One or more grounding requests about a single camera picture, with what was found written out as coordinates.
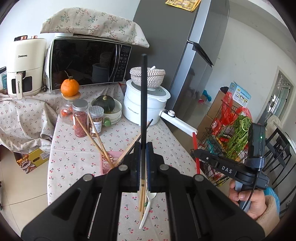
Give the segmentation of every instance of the cream air fryer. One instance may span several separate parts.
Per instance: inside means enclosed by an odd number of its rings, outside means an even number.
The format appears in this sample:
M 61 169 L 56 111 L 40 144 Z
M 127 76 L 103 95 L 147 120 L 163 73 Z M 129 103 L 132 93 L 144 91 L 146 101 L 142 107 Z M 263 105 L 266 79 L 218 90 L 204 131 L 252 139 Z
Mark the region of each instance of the cream air fryer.
M 17 99 L 41 90 L 46 39 L 14 41 L 8 51 L 7 91 Z

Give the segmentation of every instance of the green leafy vegetable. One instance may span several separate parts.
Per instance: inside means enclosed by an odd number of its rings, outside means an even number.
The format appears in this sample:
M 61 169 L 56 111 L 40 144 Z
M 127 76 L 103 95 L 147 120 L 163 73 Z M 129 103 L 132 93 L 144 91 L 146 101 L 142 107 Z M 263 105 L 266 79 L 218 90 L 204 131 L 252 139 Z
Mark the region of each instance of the green leafy vegetable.
M 234 135 L 227 143 L 226 157 L 235 159 L 237 155 L 244 149 L 248 143 L 248 131 L 251 126 L 251 119 L 249 117 L 240 115 L 234 122 Z

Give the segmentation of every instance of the green pumpkin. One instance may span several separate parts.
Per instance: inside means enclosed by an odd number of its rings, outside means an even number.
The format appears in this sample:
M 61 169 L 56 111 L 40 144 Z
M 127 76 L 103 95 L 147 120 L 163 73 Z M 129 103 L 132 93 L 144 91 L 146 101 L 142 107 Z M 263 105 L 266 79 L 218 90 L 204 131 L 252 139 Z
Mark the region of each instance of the green pumpkin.
M 93 101 L 92 105 L 101 106 L 104 109 L 104 113 L 110 114 L 115 108 L 115 101 L 109 95 L 102 95 L 96 98 Z

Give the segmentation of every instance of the metal screw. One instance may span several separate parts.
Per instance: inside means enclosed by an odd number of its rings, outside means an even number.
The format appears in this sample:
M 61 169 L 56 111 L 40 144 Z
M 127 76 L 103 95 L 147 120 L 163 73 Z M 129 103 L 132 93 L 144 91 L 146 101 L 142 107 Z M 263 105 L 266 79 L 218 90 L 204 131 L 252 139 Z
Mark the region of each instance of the metal screw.
M 195 179 L 197 182 L 202 182 L 202 181 L 204 180 L 204 176 L 198 174 L 198 175 L 196 175 L 196 176 L 194 177 L 194 179 Z
M 120 165 L 119 167 L 118 167 L 118 169 L 120 170 L 120 171 L 126 171 L 127 169 L 128 169 L 128 166 L 127 165 Z
M 162 171 L 166 171 L 166 170 L 169 169 L 169 166 L 168 166 L 167 164 L 161 164 L 161 165 L 159 166 L 159 168 L 160 168 Z
M 83 180 L 86 181 L 86 182 L 88 182 L 88 181 L 91 181 L 93 179 L 93 177 L 94 176 L 92 174 L 85 174 L 83 176 Z

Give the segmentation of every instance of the white spoon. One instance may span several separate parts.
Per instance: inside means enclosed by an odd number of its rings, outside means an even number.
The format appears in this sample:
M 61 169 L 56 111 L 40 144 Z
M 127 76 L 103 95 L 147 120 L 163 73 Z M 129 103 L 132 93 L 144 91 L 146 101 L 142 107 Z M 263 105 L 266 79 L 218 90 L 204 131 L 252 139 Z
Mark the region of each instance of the white spoon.
M 147 204 L 145 213 L 143 215 L 143 218 L 142 218 L 139 229 L 142 229 L 142 227 L 143 227 L 143 225 L 145 223 L 145 220 L 147 218 L 147 215 L 148 215 L 148 212 L 149 212 L 149 209 L 150 209 L 150 206 L 151 206 L 151 200 L 156 197 L 156 192 L 150 192 L 150 191 L 147 190 L 146 195 L 147 195 L 147 198 L 148 198 L 148 204 Z

